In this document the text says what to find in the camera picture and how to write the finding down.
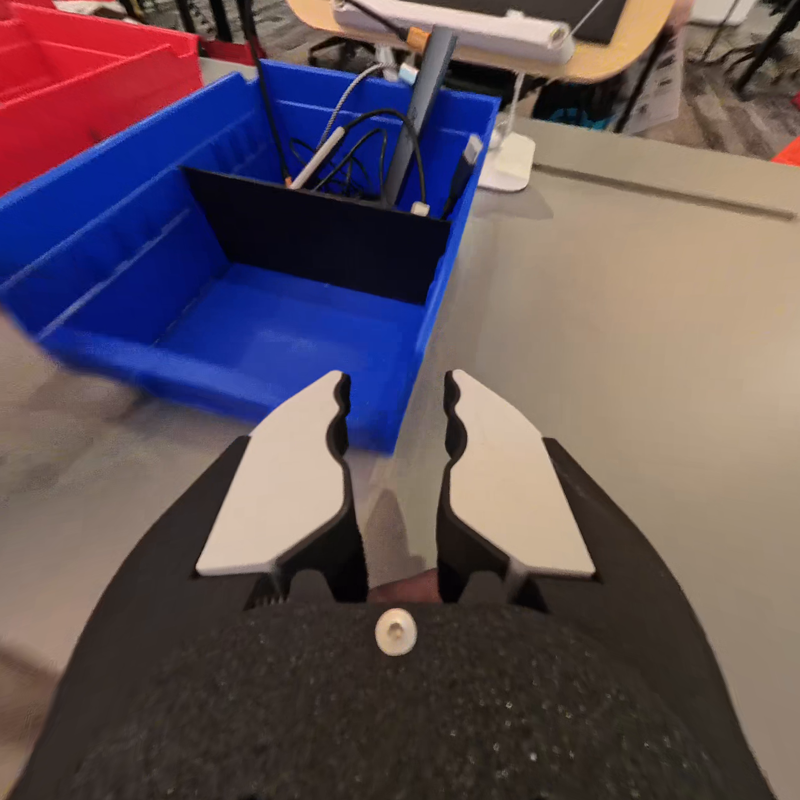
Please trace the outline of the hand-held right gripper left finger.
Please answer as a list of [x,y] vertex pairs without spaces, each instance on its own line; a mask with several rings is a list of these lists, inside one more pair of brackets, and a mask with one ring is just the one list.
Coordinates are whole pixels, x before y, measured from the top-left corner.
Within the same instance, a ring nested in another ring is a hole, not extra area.
[[348,413],[349,376],[332,370],[251,431],[195,563],[198,576],[276,573],[345,509],[335,425]]

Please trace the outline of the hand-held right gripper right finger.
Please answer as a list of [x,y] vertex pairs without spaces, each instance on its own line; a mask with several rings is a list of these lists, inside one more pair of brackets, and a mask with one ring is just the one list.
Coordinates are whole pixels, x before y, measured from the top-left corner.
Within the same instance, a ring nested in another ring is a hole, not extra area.
[[595,563],[545,447],[525,415],[464,370],[445,375],[437,552],[461,579],[591,579]]

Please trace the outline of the blue plastic bin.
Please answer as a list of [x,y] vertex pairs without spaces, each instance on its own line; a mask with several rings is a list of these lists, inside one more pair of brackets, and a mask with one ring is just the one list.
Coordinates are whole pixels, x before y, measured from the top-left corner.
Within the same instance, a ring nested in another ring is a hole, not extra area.
[[[211,413],[259,422],[322,375],[352,379],[350,442],[395,449],[455,265],[483,157],[446,221],[450,236],[424,305],[231,262],[183,166],[285,187],[257,79],[238,72],[171,105],[2,198],[2,308],[75,370]],[[393,207],[378,201],[407,113],[408,85],[368,78],[337,122],[354,125],[323,190],[439,219],[469,135],[484,145],[498,99],[441,89]]]

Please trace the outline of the red plastic bin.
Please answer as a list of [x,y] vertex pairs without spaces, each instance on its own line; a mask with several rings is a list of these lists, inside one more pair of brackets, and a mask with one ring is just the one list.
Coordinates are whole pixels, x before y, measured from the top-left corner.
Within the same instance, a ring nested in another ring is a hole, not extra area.
[[203,86],[197,35],[2,2],[1,192]]

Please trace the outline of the black usb plug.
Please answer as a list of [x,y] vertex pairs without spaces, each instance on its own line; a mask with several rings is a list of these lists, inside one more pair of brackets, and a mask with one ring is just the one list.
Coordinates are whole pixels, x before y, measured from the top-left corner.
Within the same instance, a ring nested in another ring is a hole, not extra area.
[[472,180],[476,168],[480,166],[483,152],[483,140],[476,134],[469,135],[467,143],[455,166],[448,195],[442,212],[438,217],[439,219],[445,221],[449,219],[450,215],[454,212],[455,207],[459,204],[467,186]]

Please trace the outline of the black bin divider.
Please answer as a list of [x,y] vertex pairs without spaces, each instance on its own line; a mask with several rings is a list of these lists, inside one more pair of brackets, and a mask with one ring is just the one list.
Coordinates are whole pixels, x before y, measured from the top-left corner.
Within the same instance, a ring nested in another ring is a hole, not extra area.
[[425,304],[450,222],[189,166],[182,173],[229,261]]

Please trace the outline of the printed paper sheet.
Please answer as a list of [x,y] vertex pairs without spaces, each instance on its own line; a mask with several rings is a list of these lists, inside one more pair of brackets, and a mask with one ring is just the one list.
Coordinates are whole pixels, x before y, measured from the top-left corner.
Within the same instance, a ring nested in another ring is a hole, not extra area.
[[678,117],[683,92],[685,29],[668,29],[629,71],[630,95],[635,103],[622,132],[638,135]]

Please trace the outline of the wooden board with black panel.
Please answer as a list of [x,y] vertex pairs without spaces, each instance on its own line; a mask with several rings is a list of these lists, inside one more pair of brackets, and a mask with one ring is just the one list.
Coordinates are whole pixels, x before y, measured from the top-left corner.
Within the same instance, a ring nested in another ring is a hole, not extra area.
[[[394,34],[386,30],[340,25],[330,2],[288,1],[288,5],[303,24],[326,35],[407,49]],[[599,83],[632,66],[655,43],[658,35],[665,31],[672,7],[673,3],[668,1],[626,2],[610,44],[579,41],[572,58],[563,65],[503,55],[467,45],[458,45],[454,58],[459,62],[508,70],[534,78],[579,84]]]

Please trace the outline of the white clamp bar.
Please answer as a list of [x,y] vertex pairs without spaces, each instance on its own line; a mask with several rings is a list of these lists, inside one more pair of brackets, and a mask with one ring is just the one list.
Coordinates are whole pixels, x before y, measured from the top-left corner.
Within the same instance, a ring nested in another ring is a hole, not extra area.
[[509,9],[489,13],[430,2],[330,2],[338,24],[360,30],[450,29],[458,45],[494,55],[564,65],[575,54],[573,31],[566,22]]

